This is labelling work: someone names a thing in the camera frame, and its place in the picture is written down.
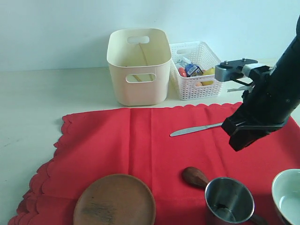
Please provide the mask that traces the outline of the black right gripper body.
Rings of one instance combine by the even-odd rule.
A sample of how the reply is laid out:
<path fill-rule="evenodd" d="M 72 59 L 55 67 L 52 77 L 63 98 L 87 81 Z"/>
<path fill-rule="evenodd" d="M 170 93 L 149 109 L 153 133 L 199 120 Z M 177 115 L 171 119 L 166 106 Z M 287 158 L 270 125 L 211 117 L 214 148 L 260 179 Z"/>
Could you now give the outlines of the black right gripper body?
<path fill-rule="evenodd" d="M 243 94 L 237 111 L 248 116 L 249 128 L 282 128 L 300 103 L 299 63 L 277 63 L 269 71 L 263 68 L 250 71 L 251 91 Z"/>

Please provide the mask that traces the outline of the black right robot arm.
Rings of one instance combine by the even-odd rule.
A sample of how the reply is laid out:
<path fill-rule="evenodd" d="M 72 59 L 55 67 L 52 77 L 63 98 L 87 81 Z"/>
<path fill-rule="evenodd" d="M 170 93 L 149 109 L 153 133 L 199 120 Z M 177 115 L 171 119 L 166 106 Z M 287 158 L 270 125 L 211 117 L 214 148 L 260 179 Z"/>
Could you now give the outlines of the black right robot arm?
<path fill-rule="evenodd" d="M 246 75 L 253 88 L 243 92 L 243 103 L 221 126 L 235 151 L 281 129 L 300 104 L 300 27 L 273 67 L 256 67 Z"/>

